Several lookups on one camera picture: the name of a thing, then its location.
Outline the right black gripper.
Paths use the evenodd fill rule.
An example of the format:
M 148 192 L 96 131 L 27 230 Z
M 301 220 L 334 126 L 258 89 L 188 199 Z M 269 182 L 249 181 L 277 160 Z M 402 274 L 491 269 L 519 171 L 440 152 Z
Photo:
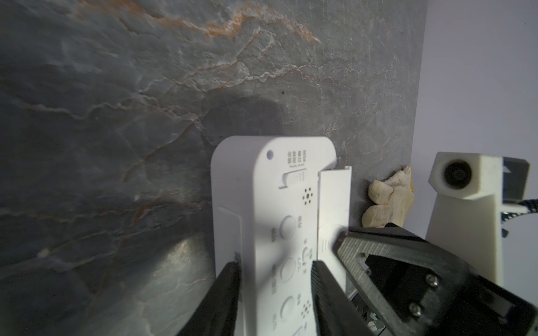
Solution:
M 393 335 L 537 334 L 535 305 L 403 228 L 350 229 L 333 252 Z

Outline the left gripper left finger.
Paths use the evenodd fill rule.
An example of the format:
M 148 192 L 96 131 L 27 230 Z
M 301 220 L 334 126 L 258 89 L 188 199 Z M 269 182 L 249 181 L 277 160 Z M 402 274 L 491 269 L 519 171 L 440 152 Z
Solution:
M 240 285 L 240 264 L 238 262 L 227 263 L 177 335 L 234 335 Z

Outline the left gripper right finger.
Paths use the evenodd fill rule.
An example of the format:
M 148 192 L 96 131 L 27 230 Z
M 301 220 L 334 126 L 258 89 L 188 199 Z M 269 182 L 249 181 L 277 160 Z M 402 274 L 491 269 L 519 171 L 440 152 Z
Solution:
M 312 263 L 311 291 L 318 335 L 374 335 L 321 260 Z

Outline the white alarm device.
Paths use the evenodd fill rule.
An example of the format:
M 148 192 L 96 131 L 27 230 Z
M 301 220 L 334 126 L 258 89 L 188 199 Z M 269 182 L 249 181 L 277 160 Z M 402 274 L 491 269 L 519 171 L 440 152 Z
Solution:
M 217 272 L 241 268 L 237 335 L 316 335 L 319 178 L 336 165 L 326 137 L 232 136 L 210 167 Z

